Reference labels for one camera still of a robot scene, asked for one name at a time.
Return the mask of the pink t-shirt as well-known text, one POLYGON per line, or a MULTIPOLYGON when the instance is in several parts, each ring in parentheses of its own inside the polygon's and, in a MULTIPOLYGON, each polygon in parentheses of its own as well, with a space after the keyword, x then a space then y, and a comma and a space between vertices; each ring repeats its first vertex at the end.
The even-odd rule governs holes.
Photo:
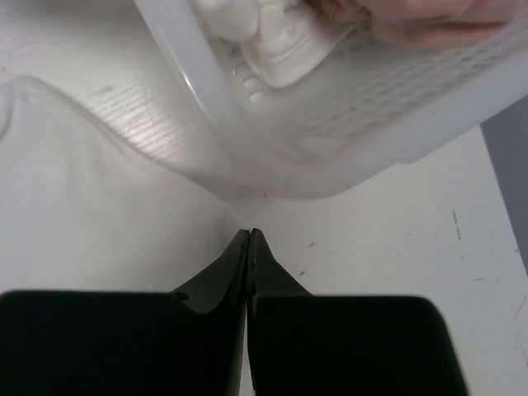
POLYGON ((309 1, 341 23, 367 20, 374 36, 396 45, 446 48, 485 40, 512 22, 526 5, 519 0, 329 0, 309 1))

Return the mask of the white cartoon print t-shirt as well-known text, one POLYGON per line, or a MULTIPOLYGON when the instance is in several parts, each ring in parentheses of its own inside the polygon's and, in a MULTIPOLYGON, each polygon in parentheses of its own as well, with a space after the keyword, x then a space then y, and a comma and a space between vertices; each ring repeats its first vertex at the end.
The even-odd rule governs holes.
POLYGON ((306 1, 193 1, 210 32, 237 44, 253 73, 284 88, 315 70, 351 30, 306 1))

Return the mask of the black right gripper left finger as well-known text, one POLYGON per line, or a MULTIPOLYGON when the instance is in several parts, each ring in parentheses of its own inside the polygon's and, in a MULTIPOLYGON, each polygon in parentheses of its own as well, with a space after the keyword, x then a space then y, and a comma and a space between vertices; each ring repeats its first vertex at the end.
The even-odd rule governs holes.
POLYGON ((249 242, 170 292, 4 293, 2 394, 237 394, 249 242))

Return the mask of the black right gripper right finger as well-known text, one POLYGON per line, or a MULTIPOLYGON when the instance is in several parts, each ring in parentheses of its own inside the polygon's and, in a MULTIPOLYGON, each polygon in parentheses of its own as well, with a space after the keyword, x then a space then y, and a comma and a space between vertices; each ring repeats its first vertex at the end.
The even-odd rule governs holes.
POLYGON ((446 323, 414 295, 312 295, 259 229, 247 255, 247 351, 258 395, 466 395, 446 323))

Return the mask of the white t-shirt black graphic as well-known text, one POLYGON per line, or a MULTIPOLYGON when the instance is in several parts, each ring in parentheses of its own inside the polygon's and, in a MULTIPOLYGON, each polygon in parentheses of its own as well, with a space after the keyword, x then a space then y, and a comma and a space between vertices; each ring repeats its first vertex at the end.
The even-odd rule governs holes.
POLYGON ((244 226, 52 87, 2 77, 2 291, 172 290, 244 226))

